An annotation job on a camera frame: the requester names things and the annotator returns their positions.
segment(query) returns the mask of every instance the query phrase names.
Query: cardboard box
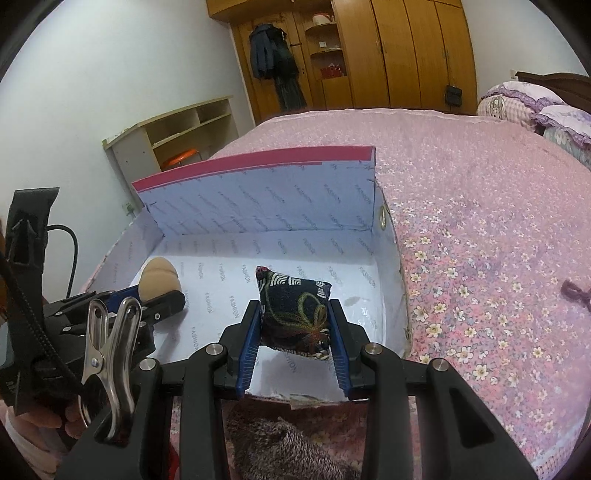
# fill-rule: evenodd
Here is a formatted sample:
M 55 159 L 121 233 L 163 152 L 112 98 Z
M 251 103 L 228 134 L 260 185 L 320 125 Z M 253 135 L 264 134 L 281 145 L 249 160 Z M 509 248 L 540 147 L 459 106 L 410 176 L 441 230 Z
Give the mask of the cardboard box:
M 187 306 L 155 329 L 154 357 L 188 358 L 216 342 L 258 299 L 255 268 L 332 284 L 348 321 L 399 355 L 407 305 L 373 147 L 307 147 L 217 158 L 134 183 L 145 209 L 88 290 L 136 284 L 156 256 L 176 267 Z M 343 401 L 332 359 L 259 349 L 250 394 Z

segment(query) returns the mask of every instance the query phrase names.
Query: wooden wardrobe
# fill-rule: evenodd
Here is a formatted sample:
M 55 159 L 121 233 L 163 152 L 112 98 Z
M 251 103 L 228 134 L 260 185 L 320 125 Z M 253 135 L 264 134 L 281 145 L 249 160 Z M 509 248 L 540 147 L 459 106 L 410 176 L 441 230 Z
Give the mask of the wooden wardrobe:
M 281 115 L 273 80 L 254 78 L 249 35 L 262 23 L 287 34 L 308 109 L 408 108 L 474 115 L 470 33 L 461 0 L 207 0 L 232 24 L 257 123 Z M 333 21 L 315 25 L 317 13 Z M 340 76 L 326 77 L 338 67 Z M 462 105 L 446 103 L 448 86 Z

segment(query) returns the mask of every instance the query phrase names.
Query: bedsheet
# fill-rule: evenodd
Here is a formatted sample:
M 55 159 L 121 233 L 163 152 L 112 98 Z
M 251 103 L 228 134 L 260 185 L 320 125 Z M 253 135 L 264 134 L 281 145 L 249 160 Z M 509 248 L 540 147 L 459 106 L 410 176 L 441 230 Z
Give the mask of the bedsheet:
M 591 314 L 560 294 L 567 278 L 591 287 L 591 173 L 509 122 L 389 109 L 275 118 L 216 157 L 308 145 L 376 146 L 408 287 L 410 359 L 447 358 L 552 478 L 591 398 Z

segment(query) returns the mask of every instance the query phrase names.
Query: makeup sponge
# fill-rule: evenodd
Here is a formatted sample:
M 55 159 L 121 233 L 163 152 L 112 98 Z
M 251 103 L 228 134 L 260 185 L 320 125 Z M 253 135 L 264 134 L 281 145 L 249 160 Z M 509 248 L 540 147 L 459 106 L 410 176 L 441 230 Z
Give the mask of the makeup sponge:
M 139 279 L 139 299 L 152 300 L 173 290 L 182 291 L 181 282 L 172 263 L 162 257 L 150 260 Z

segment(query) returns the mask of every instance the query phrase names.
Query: purple ruffled pillow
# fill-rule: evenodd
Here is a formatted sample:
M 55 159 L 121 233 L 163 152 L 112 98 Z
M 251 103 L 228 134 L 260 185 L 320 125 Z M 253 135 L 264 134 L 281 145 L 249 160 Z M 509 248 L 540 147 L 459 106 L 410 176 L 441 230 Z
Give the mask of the purple ruffled pillow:
M 566 130 L 581 149 L 591 146 L 591 114 L 570 105 L 551 105 L 532 118 L 545 127 Z
M 534 85 L 528 82 L 504 82 L 491 88 L 483 97 L 488 98 L 493 95 L 503 95 L 509 98 L 517 98 L 525 105 L 538 113 L 550 105 L 566 105 L 565 101 L 556 95 L 552 90 Z

